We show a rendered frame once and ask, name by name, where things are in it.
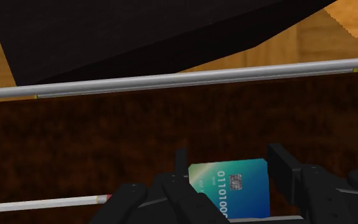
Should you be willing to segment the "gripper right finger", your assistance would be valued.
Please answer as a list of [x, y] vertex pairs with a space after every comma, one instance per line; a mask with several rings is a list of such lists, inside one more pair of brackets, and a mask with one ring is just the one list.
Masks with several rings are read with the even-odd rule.
[[267, 146], [268, 173], [300, 220], [282, 224], [358, 224], [358, 169], [339, 178], [319, 165], [302, 164], [277, 143]]

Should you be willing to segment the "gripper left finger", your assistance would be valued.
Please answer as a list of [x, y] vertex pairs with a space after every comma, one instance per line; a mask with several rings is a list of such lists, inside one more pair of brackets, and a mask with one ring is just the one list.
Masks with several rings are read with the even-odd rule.
[[153, 187], [161, 197], [148, 201], [142, 183], [122, 184], [89, 224], [230, 224], [206, 194], [190, 185], [184, 148], [176, 151], [174, 171], [156, 176]]

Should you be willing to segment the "blue green chip card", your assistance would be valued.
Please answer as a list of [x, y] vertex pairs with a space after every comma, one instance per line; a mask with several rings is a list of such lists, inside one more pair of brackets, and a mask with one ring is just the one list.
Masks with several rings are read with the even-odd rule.
[[192, 164], [189, 182], [228, 219], [270, 216], [267, 162], [262, 158]]

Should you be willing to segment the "dark brown wooden table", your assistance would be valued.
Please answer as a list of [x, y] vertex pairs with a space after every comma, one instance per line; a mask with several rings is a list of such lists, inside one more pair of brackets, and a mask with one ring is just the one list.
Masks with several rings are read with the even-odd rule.
[[[0, 88], [0, 203], [112, 195], [192, 164], [262, 158], [358, 169], [358, 59]], [[270, 216], [300, 220], [269, 177]], [[105, 204], [0, 212], [0, 224], [89, 224]]]

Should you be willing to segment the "white pencil with eraser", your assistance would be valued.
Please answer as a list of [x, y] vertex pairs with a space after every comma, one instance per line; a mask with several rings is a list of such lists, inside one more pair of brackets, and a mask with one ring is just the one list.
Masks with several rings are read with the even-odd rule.
[[94, 195], [85, 197], [7, 202], [0, 203], [0, 212], [103, 204], [110, 197], [111, 195]]

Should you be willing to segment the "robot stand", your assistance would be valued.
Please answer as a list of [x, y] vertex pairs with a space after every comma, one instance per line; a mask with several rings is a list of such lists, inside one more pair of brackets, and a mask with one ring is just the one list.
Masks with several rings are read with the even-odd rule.
[[178, 73], [335, 1], [0, 0], [0, 43], [18, 86]]

